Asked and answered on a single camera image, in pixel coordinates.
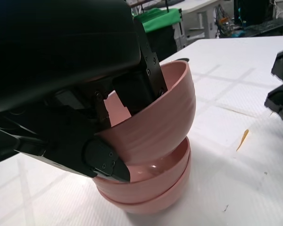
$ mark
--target pink bowl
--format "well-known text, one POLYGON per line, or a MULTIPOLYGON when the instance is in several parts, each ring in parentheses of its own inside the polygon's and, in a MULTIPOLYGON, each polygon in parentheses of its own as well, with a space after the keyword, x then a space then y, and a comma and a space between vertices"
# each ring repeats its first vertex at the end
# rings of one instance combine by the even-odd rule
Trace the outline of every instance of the pink bowl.
POLYGON ((126 203, 140 203, 154 199, 172 187, 183 174, 190 153, 190 143, 185 138, 167 157, 146 166, 129 166, 131 183, 120 183, 104 178, 93 181, 109 199, 126 203))
POLYGON ((168 208, 181 197, 185 188, 187 187, 190 172, 191 172, 191 154, 184 173, 182 174, 182 176, 179 178, 179 180, 176 182, 175 185, 173 185, 169 190, 167 190, 161 196, 154 198, 150 201, 142 202, 138 204, 124 204, 124 203, 115 202, 109 199, 100 190, 99 192, 107 201, 123 209, 126 212, 135 213, 135 214, 152 214, 168 208))
POLYGON ((144 165, 171 153, 189 132, 196 99, 190 68, 185 61, 161 67, 168 92, 133 117, 112 93, 105 106, 113 127, 97 133, 129 165, 144 165))

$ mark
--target table surface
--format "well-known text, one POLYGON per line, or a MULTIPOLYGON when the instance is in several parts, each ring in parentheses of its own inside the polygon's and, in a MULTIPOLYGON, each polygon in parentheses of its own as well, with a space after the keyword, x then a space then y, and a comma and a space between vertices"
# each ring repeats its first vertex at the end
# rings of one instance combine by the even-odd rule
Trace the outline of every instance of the table surface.
POLYGON ((200 40, 189 187, 158 214, 127 214, 91 179, 18 154, 0 163, 0 226, 283 226, 283 122, 263 104, 283 37, 200 40), (249 133, 237 151, 245 130, 249 133))
POLYGON ((185 13, 195 12, 211 4, 215 5, 220 2, 222 2, 222 0, 185 0, 178 4, 169 6, 169 8, 181 8, 183 14, 185 14, 185 13))

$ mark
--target white desk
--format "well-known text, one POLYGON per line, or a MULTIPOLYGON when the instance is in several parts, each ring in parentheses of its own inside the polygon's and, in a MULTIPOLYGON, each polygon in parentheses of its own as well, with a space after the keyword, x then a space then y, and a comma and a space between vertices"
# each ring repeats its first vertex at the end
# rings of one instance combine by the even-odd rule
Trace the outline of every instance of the white desk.
POLYGON ((164 61, 190 59, 197 96, 190 184, 172 207, 126 214, 91 179, 19 154, 0 163, 0 226, 283 226, 283 122, 263 106, 281 50, 283 37, 200 40, 164 61))
POLYGON ((204 29, 205 38, 214 39, 217 32, 214 8, 221 3, 222 0, 185 0, 169 8, 181 8, 183 14, 198 13, 200 28, 204 29))

